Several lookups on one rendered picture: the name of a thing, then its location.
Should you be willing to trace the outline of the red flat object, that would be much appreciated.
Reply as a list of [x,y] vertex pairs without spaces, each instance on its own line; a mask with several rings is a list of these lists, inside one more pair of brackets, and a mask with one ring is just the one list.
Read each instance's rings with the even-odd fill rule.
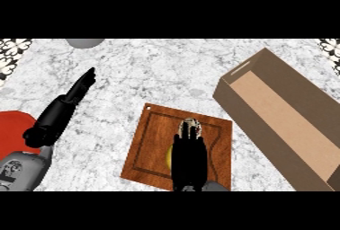
[[22,111],[0,111],[0,161],[14,151],[38,154],[40,149],[25,145],[22,134],[35,122]]

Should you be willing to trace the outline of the yellow lemon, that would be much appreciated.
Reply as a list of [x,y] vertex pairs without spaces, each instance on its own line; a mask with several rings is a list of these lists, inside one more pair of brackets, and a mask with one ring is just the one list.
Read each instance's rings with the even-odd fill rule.
[[165,165],[168,169],[171,169],[171,153],[173,153],[173,145],[170,145],[165,152]]

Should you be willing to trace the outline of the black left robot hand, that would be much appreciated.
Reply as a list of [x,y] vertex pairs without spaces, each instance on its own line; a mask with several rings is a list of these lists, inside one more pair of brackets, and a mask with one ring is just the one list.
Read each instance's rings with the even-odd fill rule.
[[59,95],[47,105],[32,127],[25,130],[22,138],[28,147],[38,148],[56,143],[71,121],[75,107],[94,82],[94,68],[90,68],[74,83],[71,90]]

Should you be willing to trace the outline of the brown wooden cutting board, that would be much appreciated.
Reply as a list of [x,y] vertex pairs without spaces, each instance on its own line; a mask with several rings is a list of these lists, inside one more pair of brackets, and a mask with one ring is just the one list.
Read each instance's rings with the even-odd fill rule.
[[124,161],[121,177],[164,190],[173,189],[165,153],[173,144],[180,121],[195,118],[201,123],[207,147],[207,180],[230,189],[232,122],[202,114],[146,103]]

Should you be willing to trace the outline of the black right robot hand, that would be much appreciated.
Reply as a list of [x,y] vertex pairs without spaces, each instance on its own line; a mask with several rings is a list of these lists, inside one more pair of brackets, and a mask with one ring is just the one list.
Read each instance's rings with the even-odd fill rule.
[[173,191],[201,191],[207,181],[207,148],[201,131],[199,121],[183,119],[171,150]]

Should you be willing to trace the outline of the long brown cardboard box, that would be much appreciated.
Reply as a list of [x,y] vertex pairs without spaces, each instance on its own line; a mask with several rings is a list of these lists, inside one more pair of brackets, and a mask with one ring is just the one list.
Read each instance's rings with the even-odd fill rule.
[[340,191],[340,102],[261,49],[218,79],[214,99],[298,191]]

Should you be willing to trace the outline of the grey round object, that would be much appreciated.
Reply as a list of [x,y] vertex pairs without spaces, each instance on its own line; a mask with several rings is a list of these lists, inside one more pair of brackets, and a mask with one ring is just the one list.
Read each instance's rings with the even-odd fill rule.
[[66,39],[66,41],[75,49],[90,49],[102,43],[103,39]]

